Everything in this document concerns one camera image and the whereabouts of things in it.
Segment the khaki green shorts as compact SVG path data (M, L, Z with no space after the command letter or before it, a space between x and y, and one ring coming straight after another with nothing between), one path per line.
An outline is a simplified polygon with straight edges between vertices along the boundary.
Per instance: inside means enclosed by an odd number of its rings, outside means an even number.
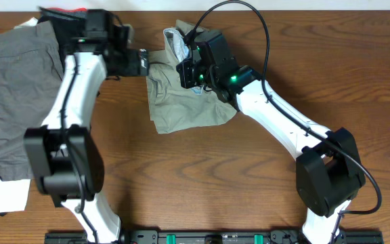
M181 86L176 66L189 56L183 36L193 27L192 23L177 20L174 27L162 32L164 49L148 55L150 69L146 84L150 120L159 134L222 125L236 114L232 105L221 102L207 87L185 89Z

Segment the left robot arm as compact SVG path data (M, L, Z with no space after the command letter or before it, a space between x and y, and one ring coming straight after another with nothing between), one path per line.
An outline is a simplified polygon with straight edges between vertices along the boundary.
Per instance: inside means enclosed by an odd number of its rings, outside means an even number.
M104 162L91 136L91 118L102 83L108 76L148 73L145 49L130 49L129 24L88 27L71 40L55 102L39 127L24 134L37 188L56 207L65 207L85 230L83 237L60 243L130 243L131 235L112 210L102 188Z

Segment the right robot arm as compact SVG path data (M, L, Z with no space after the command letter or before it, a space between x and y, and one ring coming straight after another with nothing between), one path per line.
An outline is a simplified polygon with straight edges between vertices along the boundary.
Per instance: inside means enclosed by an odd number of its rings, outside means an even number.
M176 66L181 86L208 85L217 97L256 120L296 162L296 189L307 207L303 236L329 243L339 235L339 221L366 183L354 137L331 131L282 99L249 66L230 58L220 63L186 58Z

